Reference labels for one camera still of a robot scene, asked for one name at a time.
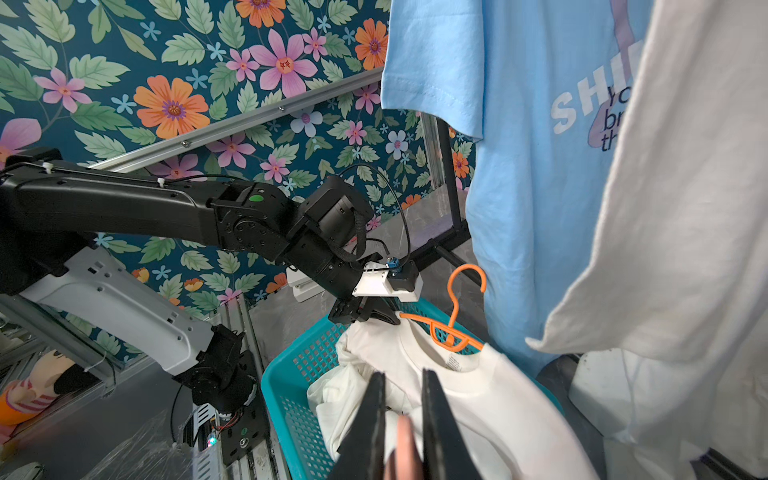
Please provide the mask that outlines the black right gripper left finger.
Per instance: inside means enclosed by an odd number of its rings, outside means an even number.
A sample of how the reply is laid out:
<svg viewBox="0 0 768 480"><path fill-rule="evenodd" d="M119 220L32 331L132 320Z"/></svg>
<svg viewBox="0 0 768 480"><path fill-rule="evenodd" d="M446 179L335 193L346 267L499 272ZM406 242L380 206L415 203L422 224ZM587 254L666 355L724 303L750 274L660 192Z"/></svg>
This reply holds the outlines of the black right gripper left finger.
<svg viewBox="0 0 768 480"><path fill-rule="evenodd" d="M381 480L386 434L386 376L375 372L367 385L351 428L328 480Z"/></svg>

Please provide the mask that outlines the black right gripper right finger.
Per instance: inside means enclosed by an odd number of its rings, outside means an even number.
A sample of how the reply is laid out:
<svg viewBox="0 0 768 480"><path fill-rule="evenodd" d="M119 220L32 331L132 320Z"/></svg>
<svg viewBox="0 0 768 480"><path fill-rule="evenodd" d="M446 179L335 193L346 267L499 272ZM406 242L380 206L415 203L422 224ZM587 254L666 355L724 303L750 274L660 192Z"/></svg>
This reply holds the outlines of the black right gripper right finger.
<svg viewBox="0 0 768 480"><path fill-rule="evenodd" d="M421 399L424 478L480 479L438 375L432 370L422 372Z"/></svg>

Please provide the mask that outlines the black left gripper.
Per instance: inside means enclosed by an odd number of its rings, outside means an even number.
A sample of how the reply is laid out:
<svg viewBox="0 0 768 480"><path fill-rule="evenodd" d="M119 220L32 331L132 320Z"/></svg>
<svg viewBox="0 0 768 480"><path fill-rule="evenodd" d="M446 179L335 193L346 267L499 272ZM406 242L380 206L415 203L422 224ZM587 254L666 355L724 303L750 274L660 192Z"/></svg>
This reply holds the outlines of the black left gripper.
<svg viewBox="0 0 768 480"><path fill-rule="evenodd" d="M394 307L395 303L391 299L383 297L337 299L328 314L328 319L341 325L351 325L371 319L390 325L399 325L400 319Z"/></svg>

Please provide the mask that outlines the orange plastic hanger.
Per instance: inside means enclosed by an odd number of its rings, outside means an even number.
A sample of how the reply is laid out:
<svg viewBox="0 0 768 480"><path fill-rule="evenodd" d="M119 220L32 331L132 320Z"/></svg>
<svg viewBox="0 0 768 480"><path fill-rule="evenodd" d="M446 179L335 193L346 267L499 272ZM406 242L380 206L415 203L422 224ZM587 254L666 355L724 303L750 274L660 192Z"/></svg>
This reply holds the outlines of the orange plastic hanger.
<svg viewBox="0 0 768 480"><path fill-rule="evenodd" d="M440 320L419 314L412 314L407 312L399 313L402 319L411 320L428 326L430 338L432 341L436 345L451 353L461 353L467 347L471 347L477 351L481 351L484 348L483 342L476 339L471 334L456 329L458 314L460 313L460 302L454 292L453 284L460 274L467 271L474 271L479 275L481 293L484 293L487 289L487 276L481 267L469 263L465 263L456 267L446 282L446 290L452 302L452 311L447 322L442 322Z"/></svg>

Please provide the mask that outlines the white t-shirt black print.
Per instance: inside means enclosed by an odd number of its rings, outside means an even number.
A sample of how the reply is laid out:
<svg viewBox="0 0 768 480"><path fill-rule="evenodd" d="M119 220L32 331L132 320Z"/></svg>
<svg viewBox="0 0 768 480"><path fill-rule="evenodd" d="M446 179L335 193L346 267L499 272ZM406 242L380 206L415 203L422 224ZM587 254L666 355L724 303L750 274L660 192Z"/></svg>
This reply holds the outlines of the white t-shirt black print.
<svg viewBox="0 0 768 480"><path fill-rule="evenodd" d="M767 5L655 3L591 260L546 353L611 479L767 475Z"/></svg>

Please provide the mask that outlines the light blue garment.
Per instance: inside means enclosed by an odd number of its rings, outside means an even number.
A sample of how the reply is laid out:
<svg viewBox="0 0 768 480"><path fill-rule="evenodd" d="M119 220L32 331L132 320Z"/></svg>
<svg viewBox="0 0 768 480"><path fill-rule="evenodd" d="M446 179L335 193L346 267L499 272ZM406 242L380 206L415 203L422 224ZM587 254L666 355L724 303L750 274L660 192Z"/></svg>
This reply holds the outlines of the light blue garment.
<svg viewBox="0 0 768 480"><path fill-rule="evenodd" d="M588 265L648 1L396 1L387 108L438 117L476 148L466 217L495 348L528 345Z"/></svg>

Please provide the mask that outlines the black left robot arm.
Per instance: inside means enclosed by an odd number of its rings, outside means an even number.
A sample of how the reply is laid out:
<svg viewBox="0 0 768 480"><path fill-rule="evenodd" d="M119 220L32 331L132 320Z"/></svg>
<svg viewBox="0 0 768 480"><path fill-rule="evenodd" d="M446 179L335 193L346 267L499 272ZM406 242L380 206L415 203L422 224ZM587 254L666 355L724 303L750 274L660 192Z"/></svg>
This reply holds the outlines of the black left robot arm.
<svg viewBox="0 0 768 480"><path fill-rule="evenodd" d="M149 179L77 167L57 150L14 156L1 173L1 291L74 314L137 347L197 404L248 404L243 338L200 321L135 279L99 232L181 239L297 268L332 294L337 324L396 324L390 298L357 296L366 261L365 196L329 176L306 200L278 187Z"/></svg>

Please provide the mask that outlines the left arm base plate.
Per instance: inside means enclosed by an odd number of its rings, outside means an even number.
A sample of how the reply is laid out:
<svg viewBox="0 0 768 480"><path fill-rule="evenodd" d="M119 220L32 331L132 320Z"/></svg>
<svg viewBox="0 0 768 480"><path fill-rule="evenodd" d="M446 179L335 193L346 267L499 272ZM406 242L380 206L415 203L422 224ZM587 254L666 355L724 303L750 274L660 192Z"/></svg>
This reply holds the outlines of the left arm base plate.
<svg viewBox="0 0 768 480"><path fill-rule="evenodd" d="M212 331L207 350L198 355L199 363L174 380L190 389L195 405L215 410L198 427L188 421L182 442L199 452L219 447L228 466L267 439L269 424L255 357L243 348L245 335L223 325L213 326Z"/></svg>

